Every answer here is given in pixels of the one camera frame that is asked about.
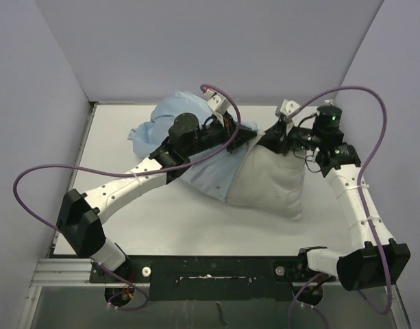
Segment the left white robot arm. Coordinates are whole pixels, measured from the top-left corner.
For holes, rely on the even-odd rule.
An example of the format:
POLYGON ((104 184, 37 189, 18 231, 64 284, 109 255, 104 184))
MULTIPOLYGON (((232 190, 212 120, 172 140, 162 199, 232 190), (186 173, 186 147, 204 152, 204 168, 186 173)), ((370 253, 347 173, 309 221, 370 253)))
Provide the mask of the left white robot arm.
POLYGON ((102 264, 106 274, 116 282, 131 272, 125 252, 103 231, 104 223, 120 209, 143 194, 180 177, 190 164, 190 157, 219 145, 234 151, 255 138, 256 131, 236 123, 229 114, 221 120, 211 116, 205 124, 191 113, 174 119, 167 137, 123 178, 80 193, 65 194, 58 215, 59 232, 80 258, 102 264))

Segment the light blue pillowcase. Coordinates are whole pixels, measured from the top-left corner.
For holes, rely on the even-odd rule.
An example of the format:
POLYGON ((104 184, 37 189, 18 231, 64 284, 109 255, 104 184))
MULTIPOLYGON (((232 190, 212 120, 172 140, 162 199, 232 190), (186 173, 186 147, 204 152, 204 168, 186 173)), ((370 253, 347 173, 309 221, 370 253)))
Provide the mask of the light blue pillowcase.
POLYGON ((132 128, 127 138, 140 159, 154 156, 171 169, 168 183, 181 180, 226 202, 258 128, 229 113, 224 119, 220 123, 201 97, 176 92, 158 103, 150 119, 132 128))

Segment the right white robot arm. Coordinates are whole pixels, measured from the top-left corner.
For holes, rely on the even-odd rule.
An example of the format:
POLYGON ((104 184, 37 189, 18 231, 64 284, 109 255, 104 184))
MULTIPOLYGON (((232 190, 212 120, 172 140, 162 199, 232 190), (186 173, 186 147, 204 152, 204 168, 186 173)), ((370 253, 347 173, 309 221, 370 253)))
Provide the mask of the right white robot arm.
POLYGON ((276 111, 277 123, 266 130, 260 145, 282 155, 312 151, 322 176, 343 210, 351 236, 352 252, 326 247, 300 249, 296 274, 311 280, 319 272, 337 278, 348 291, 395 284, 410 260, 405 243, 397 243, 381 219, 362 174, 356 149, 344 141, 339 128, 342 110, 320 106, 312 114, 311 128, 295 124, 299 104, 284 102, 276 111))

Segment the white pillow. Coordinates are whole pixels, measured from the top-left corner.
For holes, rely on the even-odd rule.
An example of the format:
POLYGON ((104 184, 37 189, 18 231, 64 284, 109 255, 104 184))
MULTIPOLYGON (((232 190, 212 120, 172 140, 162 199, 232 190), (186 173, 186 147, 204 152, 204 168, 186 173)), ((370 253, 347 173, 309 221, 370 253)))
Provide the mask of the white pillow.
POLYGON ((225 203, 299 221, 302 218, 304 178, 305 164, 302 159, 294 155, 276 154, 259 145, 255 138, 248 146, 225 203))

